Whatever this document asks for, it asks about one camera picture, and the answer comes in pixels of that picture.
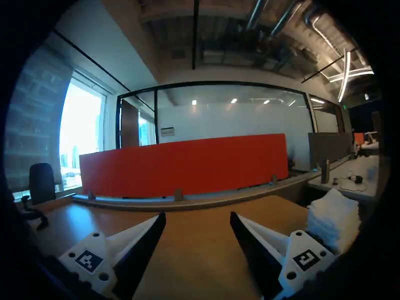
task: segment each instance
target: sign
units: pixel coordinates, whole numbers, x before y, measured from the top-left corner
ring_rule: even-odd
[[[161,128],[161,136],[162,137],[173,137],[174,135],[175,135],[174,127]]]

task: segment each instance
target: orange partition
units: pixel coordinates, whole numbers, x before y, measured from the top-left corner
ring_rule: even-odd
[[[364,133],[354,133],[354,140],[357,145],[364,144]]]
[[[212,193],[288,177],[284,134],[197,139],[81,155],[83,192],[152,198]]]

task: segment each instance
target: bright window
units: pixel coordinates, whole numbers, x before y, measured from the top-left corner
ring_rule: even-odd
[[[82,185],[79,155],[103,150],[105,97],[72,79],[65,96],[59,132],[59,161],[64,190]]]
[[[155,126],[144,118],[138,118],[139,122],[139,146],[154,145],[156,143]]]

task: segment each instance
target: cable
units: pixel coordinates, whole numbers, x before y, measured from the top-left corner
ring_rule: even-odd
[[[346,176],[346,177],[340,177],[340,178],[342,178],[342,179],[350,179],[351,176],[354,176],[354,172],[352,170],[348,170],[347,172],[351,172],[351,174]]]
[[[364,182],[364,183],[355,183],[355,181],[356,181],[356,178],[355,178],[356,175],[354,174],[353,170],[348,170],[347,172],[350,172],[350,174],[349,174],[347,177],[341,177],[341,179],[350,180],[350,181],[354,182],[354,184],[357,185],[357,186],[363,185],[363,186],[364,186],[364,189],[359,189],[359,188],[357,188],[357,189],[344,188],[344,187],[342,187],[342,181],[340,181],[339,188],[340,188],[341,190],[350,191],[350,192],[364,192],[364,191],[367,190],[368,186],[365,184],[365,182]]]

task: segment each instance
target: wooden desk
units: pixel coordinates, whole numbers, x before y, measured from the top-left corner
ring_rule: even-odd
[[[307,210],[279,196],[166,214],[166,226],[133,299],[254,299],[261,295],[230,226],[235,211],[289,235],[306,228]],[[70,203],[46,214],[37,232],[48,254],[60,256],[93,231],[110,236],[156,215]]]
[[[318,176],[310,180],[308,182],[308,186],[323,191],[329,191],[330,189],[335,188],[338,189],[344,196],[350,199],[360,201],[373,201],[374,199],[376,199],[377,195],[379,170],[376,170],[375,177],[372,180],[368,180],[367,169],[370,167],[379,167],[379,156],[361,156],[355,160],[346,161],[337,168],[330,170],[328,183],[322,184],[321,176]],[[351,174],[351,172],[349,171],[352,171],[354,175],[362,176],[362,184],[355,184],[348,179],[343,179],[342,177],[346,177]],[[337,185],[332,184],[335,177],[339,180],[339,184]]]

